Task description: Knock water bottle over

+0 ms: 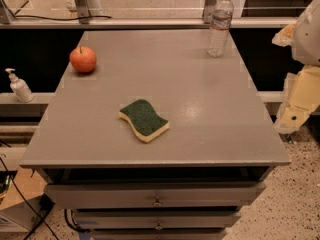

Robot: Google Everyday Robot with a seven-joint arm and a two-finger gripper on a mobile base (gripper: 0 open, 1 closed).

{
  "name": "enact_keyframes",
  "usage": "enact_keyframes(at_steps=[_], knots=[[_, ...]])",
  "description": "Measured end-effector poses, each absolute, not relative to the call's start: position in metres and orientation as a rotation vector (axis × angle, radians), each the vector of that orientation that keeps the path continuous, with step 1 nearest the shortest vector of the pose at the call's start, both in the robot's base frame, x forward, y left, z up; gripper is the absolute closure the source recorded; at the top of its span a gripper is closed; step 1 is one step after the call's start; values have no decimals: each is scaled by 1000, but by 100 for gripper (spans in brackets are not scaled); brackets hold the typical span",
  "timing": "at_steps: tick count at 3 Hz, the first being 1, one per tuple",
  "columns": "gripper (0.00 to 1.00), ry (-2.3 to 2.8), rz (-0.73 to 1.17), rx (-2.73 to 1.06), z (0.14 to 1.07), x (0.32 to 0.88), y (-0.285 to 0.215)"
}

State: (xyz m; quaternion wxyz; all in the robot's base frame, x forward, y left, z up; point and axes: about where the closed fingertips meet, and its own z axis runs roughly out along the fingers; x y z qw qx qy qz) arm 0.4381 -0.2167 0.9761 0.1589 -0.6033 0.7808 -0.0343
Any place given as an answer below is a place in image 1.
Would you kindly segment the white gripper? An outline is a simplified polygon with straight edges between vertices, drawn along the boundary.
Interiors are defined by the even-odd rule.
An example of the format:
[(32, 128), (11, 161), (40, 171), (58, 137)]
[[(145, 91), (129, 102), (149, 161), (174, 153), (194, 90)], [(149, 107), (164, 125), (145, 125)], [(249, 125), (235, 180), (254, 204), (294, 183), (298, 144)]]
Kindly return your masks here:
[(288, 106), (282, 104), (276, 115), (275, 130), (292, 134), (308, 120), (320, 105), (320, 67), (305, 66), (295, 77)]

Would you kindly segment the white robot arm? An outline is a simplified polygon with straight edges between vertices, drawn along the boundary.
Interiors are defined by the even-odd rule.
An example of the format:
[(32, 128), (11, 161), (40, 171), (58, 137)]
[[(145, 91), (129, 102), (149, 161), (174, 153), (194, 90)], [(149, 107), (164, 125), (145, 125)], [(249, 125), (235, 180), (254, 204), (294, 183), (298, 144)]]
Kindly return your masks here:
[(292, 58), (303, 64), (297, 74), (288, 73), (283, 102), (274, 127), (291, 134), (320, 106), (320, 0), (313, 0), (295, 23), (287, 25), (272, 39), (278, 46), (291, 46)]

